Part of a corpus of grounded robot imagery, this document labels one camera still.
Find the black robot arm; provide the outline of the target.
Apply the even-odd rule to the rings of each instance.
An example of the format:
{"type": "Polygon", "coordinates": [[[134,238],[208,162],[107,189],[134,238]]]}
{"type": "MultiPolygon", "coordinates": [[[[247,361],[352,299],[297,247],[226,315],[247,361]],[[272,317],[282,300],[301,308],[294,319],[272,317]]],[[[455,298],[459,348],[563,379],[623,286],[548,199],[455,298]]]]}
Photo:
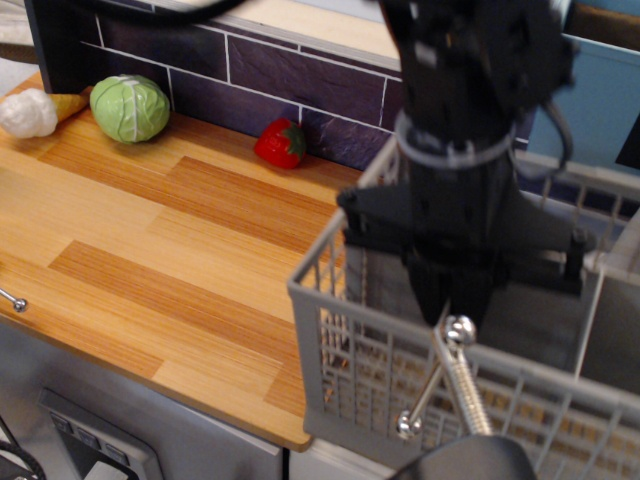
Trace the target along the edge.
{"type": "Polygon", "coordinates": [[[384,1],[404,104],[395,138],[407,169],[390,186],[337,199],[348,244],[395,254],[424,320],[482,319],[509,281],[579,294],[595,236],[519,190],[516,125],[542,108],[573,152],[553,93],[572,83],[576,46],[545,1],[384,1]]]}

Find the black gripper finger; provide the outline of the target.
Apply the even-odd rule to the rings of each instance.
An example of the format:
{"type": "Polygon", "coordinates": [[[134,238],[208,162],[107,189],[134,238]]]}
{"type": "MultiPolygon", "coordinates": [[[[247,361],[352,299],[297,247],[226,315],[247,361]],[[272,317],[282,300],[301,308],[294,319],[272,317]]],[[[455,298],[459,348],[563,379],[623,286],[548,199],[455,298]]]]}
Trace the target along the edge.
{"type": "Polygon", "coordinates": [[[451,278],[449,297],[452,315],[465,316],[481,328],[496,290],[503,290],[508,277],[491,277],[484,274],[454,275],[451,278]]]}
{"type": "Polygon", "coordinates": [[[424,321],[435,326],[448,300],[447,272],[419,257],[407,260],[409,281],[424,321]]]}

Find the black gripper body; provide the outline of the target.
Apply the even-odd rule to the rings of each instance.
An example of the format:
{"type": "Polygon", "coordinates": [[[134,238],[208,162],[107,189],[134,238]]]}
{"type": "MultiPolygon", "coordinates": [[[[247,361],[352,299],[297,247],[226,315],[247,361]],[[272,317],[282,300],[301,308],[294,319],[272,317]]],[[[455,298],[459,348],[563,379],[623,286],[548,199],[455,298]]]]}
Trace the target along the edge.
{"type": "Polygon", "coordinates": [[[595,237],[524,197],[512,151],[402,159],[405,178],[339,195],[349,243],[402,256],[418,291],[490,294],[515,281],[580,294],[595,237]]]}

